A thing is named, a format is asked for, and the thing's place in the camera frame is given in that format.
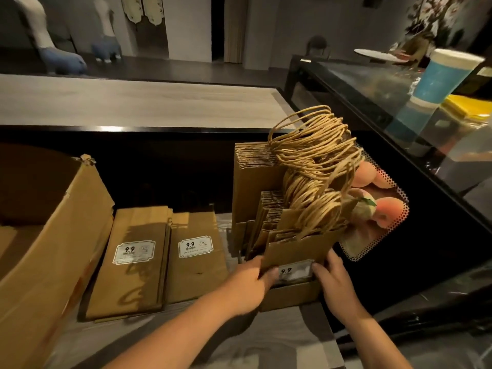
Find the wooden tabletop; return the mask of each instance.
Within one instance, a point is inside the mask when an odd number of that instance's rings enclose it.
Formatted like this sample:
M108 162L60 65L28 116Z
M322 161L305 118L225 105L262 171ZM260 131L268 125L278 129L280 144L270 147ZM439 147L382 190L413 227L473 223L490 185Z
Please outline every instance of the wooden tabletop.
M0 75L0 125L270 129L292 112L275 88Z

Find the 9.9 price sticker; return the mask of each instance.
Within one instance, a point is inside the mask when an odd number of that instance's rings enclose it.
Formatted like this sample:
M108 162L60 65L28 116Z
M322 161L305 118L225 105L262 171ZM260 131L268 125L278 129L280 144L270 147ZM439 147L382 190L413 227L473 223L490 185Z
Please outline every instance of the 9.9 price sticker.
M178 243L180 258L208 254L213 251L212 237L204 235L202 237L189 238Z
M279 267L279 281L295 281L308 279L312 276L311 264L314 260L308 259L297 263L285 264Z
M154 241L124 242L116 247L113 264L147 262L153 258L156 243Z

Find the glass display case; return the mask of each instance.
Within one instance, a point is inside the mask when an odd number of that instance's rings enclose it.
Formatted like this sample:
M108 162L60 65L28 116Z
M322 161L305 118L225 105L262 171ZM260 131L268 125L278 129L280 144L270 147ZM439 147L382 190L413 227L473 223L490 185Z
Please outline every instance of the glass display case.
M364 257L354 261L335 247L372 313L492 258L488 115L409 102L421 74L388 64L294 56L284 90L300 109L322 103L343 117L407 198L408 218Z

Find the kraft paper bag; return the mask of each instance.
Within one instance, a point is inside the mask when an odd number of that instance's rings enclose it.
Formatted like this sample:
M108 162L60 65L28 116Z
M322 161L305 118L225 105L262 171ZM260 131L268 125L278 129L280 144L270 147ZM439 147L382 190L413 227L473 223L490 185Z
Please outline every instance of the kraft paper bag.
M241 240L243 226L236 223L255 220L262 191L282 188L286 167L280 165L267 142L244 142L235 145L234 186L232 196L232 235L240 250L249 243Z

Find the stuffed animal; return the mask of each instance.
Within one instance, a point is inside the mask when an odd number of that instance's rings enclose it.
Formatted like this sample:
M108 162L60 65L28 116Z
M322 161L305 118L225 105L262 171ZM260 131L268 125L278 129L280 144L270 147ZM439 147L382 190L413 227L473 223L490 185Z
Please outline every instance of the stuffed animal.
M102 25L101 38L92 43L92 51L96 61L111 63L111 58L121 59L121 47L116 40L111 19L109 18L110 7L106 0L94 0L94 6Z
M80 75L87 73L84 59L55 47L46 29L46 12L38 0L14 0L26 16L39 55L49 74Z

